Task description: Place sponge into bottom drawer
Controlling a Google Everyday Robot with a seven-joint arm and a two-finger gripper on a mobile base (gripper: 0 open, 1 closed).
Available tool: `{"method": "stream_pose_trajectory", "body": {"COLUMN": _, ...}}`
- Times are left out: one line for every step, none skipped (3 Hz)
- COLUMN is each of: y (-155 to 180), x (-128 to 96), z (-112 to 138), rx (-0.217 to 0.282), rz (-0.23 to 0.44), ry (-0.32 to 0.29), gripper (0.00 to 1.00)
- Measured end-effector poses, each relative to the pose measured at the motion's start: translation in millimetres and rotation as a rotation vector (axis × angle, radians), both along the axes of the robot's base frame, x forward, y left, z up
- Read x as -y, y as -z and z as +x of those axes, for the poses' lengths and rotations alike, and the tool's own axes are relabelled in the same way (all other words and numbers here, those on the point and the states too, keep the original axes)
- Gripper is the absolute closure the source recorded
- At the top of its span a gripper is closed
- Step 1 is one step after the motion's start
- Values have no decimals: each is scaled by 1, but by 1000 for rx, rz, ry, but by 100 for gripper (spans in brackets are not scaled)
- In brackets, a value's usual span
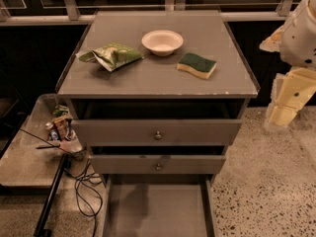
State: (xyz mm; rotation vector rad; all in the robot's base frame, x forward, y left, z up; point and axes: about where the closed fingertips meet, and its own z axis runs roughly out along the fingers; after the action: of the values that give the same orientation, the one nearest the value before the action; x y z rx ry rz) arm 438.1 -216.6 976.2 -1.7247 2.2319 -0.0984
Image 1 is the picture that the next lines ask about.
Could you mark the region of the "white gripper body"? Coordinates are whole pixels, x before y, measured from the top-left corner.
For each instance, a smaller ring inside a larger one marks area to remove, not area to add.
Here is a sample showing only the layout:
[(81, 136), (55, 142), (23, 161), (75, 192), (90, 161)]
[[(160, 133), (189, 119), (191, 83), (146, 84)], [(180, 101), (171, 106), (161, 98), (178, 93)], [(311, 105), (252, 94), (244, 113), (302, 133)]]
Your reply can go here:
[(282, 79), (276, 107), (297, 113), (316, 93), (316, 71), (293, 66)]

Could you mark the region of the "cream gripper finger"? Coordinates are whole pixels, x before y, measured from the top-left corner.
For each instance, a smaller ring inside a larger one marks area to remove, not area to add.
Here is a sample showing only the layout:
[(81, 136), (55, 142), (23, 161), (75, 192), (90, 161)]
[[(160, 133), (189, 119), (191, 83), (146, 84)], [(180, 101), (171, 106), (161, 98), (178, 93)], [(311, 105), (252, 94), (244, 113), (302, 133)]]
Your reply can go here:
[(269, 129), (287, 128), (296, 115), (297, 111), (293, 108), (270, 103), (266, 111), (266, 127)]

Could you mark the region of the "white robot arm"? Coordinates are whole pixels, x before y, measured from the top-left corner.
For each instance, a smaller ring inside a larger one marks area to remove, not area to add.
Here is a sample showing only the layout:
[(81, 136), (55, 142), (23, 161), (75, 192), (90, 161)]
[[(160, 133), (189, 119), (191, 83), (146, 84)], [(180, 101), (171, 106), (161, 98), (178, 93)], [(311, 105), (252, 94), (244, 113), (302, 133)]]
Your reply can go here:
[(284, 24), (260, 44), (278, 52), (291, 68), (277, 74), (266, 111), (265, 128), (287, 128), (316, 93), (316, 0), (301, 0)]

